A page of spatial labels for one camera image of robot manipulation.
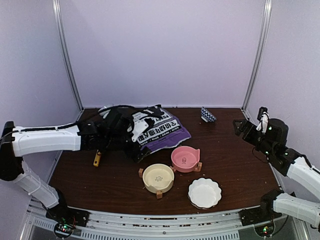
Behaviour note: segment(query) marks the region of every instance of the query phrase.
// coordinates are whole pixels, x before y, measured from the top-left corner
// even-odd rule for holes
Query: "zigzag pattern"
[[[201,108],[201,116],[209,123],[213,123],[217,120],[216,117],[205,107]]]

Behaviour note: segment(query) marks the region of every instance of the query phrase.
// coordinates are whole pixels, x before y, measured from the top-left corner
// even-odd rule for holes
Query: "bowl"
[[[145,188],[156,194],[168,192],[174,184],[175,174],[172,169],[164,164],[153,164],[148,166],[142,175]]]
[[[179,146],[171,153],[171,161],[174,169],[181,173],[194,171],[200,161],[200,149],[190,146]]]
[[[217,182],[201,177],[190,184],[188,197],[196,208],[209,209],[218,204],[222,198],[221,191]]]

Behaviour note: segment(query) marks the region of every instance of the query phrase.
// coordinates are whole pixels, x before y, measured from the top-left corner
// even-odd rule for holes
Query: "purple and white package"
[[[161,149],[174,148],[184,140],[191,138],[188,130],[182,126],[176,116],[161,107],[159,109],[163,112],[161,118],[150,117],[154,121],[154,126],[137,139],[137,142],[141,145],[141,150],[147,147],[151,154]],[[132,116],[135,122],[144,118],[147,114],[137,112]]]

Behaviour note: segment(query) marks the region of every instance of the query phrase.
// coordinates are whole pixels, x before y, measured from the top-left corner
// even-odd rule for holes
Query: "paw print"
[[[163,177],[157,176],[157,177],[155,178],[155,181],[160,182],[160,181],[162,181],[162,179],[163,179]]]

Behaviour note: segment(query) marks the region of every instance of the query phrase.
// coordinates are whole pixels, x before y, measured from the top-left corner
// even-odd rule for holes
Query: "scalloped white plate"
[[[189,186],[188,197],[196,208],[209,209],[218,204],[222,198],[221,191],[217,182],[201,177]]]

